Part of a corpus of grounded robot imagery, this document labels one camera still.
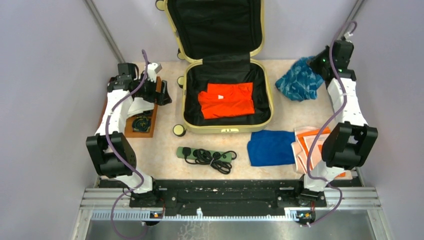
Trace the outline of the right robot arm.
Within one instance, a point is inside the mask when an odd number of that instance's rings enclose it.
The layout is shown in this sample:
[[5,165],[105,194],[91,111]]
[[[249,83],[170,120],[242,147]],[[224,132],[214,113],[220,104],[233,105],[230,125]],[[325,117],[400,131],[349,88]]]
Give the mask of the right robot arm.
[[356,74],[348,68],[353,51],[352,42],[336,40],[307,62],[325,82],[336,125],[323,142],[321,160],[293,192],[299,206],[307,206],[313,192],[322,192],[340,174],[363,166],[377,140],[377,128],[369,126],[359,106]]

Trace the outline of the yellow hard-shell suitcase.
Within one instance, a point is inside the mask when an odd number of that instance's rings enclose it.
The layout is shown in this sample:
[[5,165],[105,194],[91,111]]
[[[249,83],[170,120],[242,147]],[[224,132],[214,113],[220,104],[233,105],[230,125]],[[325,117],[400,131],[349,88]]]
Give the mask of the yellow hard-shell suitcase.
[[[264,130],[274,115],[273,94],[264,65],[255,59],[265,42],[261,0],[158,0],[178,44],[177,57],[188,62],[177,79],[182,89],[181,124],[173,133],[251,133]],[[252,84],[254,113],[206,119],[198,94],[208,84]]]

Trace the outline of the green power strip with cable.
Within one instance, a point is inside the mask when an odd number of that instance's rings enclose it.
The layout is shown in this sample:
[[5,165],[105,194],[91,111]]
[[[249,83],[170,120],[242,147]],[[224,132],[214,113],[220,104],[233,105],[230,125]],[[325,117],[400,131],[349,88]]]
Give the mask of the green power strip with cable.
[[223,175],[229,175],[231,173],[233,168],[232,161],[238,157],[237,153],[233,150],[215,151],[186,146],[178,147],[176,156],[179,159],[183,159],[189,165],[208,166]]

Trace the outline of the blue towel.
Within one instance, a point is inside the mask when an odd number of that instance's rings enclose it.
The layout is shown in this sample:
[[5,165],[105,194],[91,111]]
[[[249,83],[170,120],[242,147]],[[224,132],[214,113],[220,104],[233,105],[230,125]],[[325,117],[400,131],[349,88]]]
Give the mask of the blue towel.
[[247,153],[252,167],[292,165],[295,157],[291,144],[295,133],[284,130],[261,130],[253,132],[247,143]]

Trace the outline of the orange and pink towel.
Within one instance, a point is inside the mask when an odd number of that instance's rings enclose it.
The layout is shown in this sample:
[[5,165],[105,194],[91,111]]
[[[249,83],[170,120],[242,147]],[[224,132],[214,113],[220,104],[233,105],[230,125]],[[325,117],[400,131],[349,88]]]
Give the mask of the orange and pink towel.
[[[291,148],[295,162],[295,171],[298,174],[307,173],[307,157],[313,140],[315,139],[319,130],[319,128],[311,126],[298,127],[294,129],[295,142],[291,143]],[[331,130],[326,127],[323,133],[319,136],[317,143],[313,148],[309,164],[309,169],[311,171],[322,160],[322,147],[330,132]]]

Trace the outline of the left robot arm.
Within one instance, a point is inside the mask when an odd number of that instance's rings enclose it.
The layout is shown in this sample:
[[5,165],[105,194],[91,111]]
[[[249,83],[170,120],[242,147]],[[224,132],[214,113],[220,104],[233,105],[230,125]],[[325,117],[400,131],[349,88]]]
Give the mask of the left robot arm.
[[125,137],[127,119],[142,113],[145,104],[172,102],[166,81],[158,81],[162,65],[148,62],[144,71],[134,63],[118,64],[118,75],[107,83],[103,117],[95,134],[86,138],[86,147],[96,173],[121,181],[149,207],[160,202],[154,179],[137,167],[136,154]]

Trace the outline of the blue patterned fabric garment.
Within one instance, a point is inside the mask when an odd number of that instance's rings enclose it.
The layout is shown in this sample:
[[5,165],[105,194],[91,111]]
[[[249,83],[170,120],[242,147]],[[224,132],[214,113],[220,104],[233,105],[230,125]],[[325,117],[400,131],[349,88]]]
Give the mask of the blue patterned fabric garment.
[[324,79],[308,65],[314,56],[301,57],[280,77],[275,87],[291,101],[315,100]]

